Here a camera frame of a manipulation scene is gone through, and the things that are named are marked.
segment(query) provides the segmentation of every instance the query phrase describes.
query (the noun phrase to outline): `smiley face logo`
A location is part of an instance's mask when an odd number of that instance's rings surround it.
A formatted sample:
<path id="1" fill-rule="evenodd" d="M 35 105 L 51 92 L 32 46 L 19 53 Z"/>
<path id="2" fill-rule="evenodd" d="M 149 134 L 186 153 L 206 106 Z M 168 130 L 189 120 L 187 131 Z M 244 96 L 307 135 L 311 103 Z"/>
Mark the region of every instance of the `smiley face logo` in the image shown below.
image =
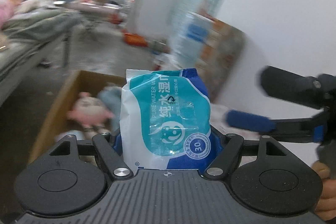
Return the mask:
<path id="1" fill-rule="evenodd" d="M 185 136 L 185 129 L 183 125 L 178 122 L 169 121 L 164 122 L 160 128 L 155 130 L 153 133 L 149 135 L 154 135 L 161 132 L 162 133 L 162 142 L 165 144 L 173 144 L 177 145 L 181 141 L 183 141 Z"/>

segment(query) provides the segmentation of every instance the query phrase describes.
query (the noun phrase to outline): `pink plush toy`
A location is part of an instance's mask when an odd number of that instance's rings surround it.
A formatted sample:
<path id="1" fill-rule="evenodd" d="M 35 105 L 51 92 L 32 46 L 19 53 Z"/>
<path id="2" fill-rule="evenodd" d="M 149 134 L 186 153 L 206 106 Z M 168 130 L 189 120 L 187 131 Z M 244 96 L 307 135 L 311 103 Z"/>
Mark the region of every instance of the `pink plush toy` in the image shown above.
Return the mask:
<path id="1" fill-rule="evenodd" d="M 90 93 L 81 92 L 79 96 L 80 99 L 75 103 L 73 110 L 68 111 L 68 119 L 80 123 L 88 139 L 96 135 L 92 126 L 98 127 L 99 133 L 108 132 L 104 129 L 104 122 L 114 117 L 113 113 L 107 110 L 102 101 L 91 97 Z"/>

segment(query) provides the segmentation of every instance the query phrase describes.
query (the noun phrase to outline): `finger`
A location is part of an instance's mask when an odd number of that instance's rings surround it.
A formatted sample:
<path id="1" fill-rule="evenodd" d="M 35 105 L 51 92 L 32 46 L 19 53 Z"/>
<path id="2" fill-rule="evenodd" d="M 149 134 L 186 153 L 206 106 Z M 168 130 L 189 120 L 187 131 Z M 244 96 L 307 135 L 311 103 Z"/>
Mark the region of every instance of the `finger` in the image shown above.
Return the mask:
<path id="1" fill-rule="evenodd" d="M 328 199 L 336 197 L 336 180 L 326 179 L 323 181 L 321 198 Z"/>
<path id="2" fill-rule="evenodd" d="M 328 199 L 320 199 L 315 211 L 332 211 L 336 210 L 336 197 Z"/>
<path id="3" fill-rule="evenodd" d="M 336 210 L 316 213 L 322 220 L 327 221 L 336 217 Z"/>
<path id="4" fill-rule="evenodd" d="M 321 179 L 327 179 L 330 177 L 330 169 L 325 164 L 317 161 L 311 167 Z"/>

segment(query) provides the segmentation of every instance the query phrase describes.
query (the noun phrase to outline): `wet wipes package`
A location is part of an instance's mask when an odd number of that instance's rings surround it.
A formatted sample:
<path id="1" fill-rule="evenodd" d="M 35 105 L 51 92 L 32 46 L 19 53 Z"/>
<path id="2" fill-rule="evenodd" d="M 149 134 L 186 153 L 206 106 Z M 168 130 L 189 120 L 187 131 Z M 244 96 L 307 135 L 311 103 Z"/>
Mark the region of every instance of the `wet wipes package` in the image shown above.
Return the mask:
<path id="1" fill-rule="evenodd" d="M 125 163 L 138 168 L 199 169 L 214 160 L 210 102 L 196 69 L 127 70 L 120 132 Z"/>

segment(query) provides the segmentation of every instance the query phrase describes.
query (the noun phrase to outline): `silver screw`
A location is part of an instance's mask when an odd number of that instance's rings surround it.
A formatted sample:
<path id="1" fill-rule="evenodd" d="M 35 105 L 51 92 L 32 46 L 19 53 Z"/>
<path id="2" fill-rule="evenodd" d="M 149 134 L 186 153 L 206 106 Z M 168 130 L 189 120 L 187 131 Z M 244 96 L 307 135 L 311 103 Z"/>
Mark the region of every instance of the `silver screw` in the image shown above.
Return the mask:
<path id="1" fill-rule="evenodd" d="M 317 80 L 313 81 L 313 85 L 317 88 L 320 89 L 321 88 L 321 83 Z"/>
<path id="2" fill-rule="evenodd" d="M 131 172 L 127 168 L 117 168 L 113 171 L 113 174 L 115 174 L 118 177 L 125 177 L 129 175 Z"/>
<path id="3" fill-rule="evenodd" d="M 207 170 L 207 173 L 211 176 L 219 176 L 223 174 L 223 170 L 221 170 L 221 168 L 212 167 Z"/>

